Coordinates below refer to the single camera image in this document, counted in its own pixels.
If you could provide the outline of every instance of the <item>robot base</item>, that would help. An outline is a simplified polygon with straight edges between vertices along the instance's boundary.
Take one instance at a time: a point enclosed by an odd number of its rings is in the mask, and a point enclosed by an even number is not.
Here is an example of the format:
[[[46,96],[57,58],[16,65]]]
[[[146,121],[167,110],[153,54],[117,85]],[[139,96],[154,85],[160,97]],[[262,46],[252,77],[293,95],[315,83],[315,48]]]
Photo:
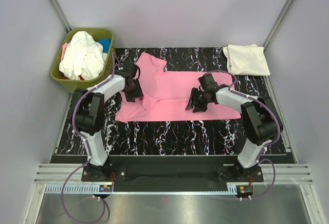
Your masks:
[[[103,166],[88,164],[83,168],[81,181],[83,182],[111,182],[114,173],[115,182],[123,182],[126,178],[126,166],[112,165],[106,162]]]
[[[253,182],[264,182],[262,169],[260,166],[256,166],[252,172],[249,171],[246,174],[241,174],[240,176],[236,177],[225,177],[222,174],[228,175],[230,173],[230,170],[232,169],[232,166],[218,166],[217,172],[218,172],[218,181],[221,183],[228,183],[228,182],[250,182],[250,177],[252,176]]]

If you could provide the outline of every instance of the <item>metal floor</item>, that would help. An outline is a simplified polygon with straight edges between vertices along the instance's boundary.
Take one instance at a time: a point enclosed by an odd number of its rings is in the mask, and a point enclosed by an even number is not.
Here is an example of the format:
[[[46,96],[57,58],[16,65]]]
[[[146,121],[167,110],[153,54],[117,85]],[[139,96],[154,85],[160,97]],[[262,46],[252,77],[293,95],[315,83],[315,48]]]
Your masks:
[[[265,186],[255,185],[255,195]],[[87,195],[65,195],[67,208],[74,207]],[[264,198],[243,201],[233,196],[210,195],[112,195],[106,198],[111,215],[99,223],[111,224],[226,224],[226,223],[298,223],[310,224],[310,219],[297,185],[275,185]],[[88,200],[70,213],[81,221],[97,219],[102,204]],[[39,211],[38,224],[76,223],[64,213],[59,194],[45,194]]]

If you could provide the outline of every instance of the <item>black bracket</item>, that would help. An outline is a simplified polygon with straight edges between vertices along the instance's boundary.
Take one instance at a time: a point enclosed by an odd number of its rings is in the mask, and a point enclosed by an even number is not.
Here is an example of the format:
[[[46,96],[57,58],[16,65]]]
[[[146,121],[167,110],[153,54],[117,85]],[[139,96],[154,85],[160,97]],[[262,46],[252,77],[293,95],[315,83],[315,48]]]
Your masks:
[[[70,112],[68,116],[71,118],[73,110],[82,97],[87,92],[86,89],[77,89],[72,97]],[[100,131],[104,125],[104,94],[90,93],[82,100],[76,113],[76,126],[80,131],[89,133],[91,136]]]
[[[108,182],[112,181],[111,174],[114,173],[115,182],[124,182],[126,178],[126,166],[112,165],[106,162],[104,166],[87,165],[83,168],[81,181],[83,182]]]
[[[283,125],[271,97],[265,95],[258,97],[258,100],[273,112],[279,122],[280,132],[282,132]],[[268,140],[272,140],[277,135],[278,131],[274,119],[257,102],[243,103],[241,113],[245,134],[252,143],[259,146]]]
[[[139,72],[139,76],[137,79],[134,79],[137,72]],[[125,88],[123,92],[128,102],[135,102],[136,98],[143,97],[143,91],[138,80],[140,77],[140,68],[136,64],[125,63],[123,70],[116,71],[115,74],[125,79]]]
[[[198,78],[200,82],[199,89],[192,88],[189,103],[185,110],[194,108],[193,113],[205,112],[208,109],[208,103],[217,103],[216,92],[228,85],[218,86],[211,73]]]
[[[260,166],[255,166],[251,169],[246,169],[244,173],[240,175],[232,175],[233,166],[218,166],[218,181],[221,183],[229,182],[250,182],[251,176],[253,182],[264,182],[263,172]]]

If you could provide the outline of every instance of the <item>marble pattern surface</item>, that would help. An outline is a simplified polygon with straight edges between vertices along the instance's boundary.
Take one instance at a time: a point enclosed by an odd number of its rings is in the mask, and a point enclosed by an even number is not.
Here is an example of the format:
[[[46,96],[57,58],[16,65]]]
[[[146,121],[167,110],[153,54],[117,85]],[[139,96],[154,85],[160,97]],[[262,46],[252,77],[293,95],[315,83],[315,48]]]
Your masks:
[[[128,48],[116,49],[119,61],[136,62],[142,52],[166,60],[168,71],[227,70],[222,48]],[[238,76],[235,89],[249,95],[267,94],[263,77]],[[104,147],[109,155],[232,155],[245,143],[243,122],[236,120],[119,122],[121,106],[116,94],[105,104]],[[285,154],[282,139],[268,150]],[[66,120],[55,154],[83,155],[84,145]]]

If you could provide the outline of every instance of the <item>pink shirt sleeve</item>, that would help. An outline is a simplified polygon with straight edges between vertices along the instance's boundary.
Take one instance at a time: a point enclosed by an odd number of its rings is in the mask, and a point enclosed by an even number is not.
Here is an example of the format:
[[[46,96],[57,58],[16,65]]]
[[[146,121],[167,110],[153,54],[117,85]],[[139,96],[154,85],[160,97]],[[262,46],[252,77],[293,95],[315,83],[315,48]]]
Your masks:
[[[148,53],[142,53],[136,64],[143,69],[143,72],[140,74],[140,82],[143,83],[141,88],[144,94],[142,106],[149,110],[160,100],[153,95],[153,91],[160,87],[159,77],[161,74],[164,74],[163,69],[167,62]]]

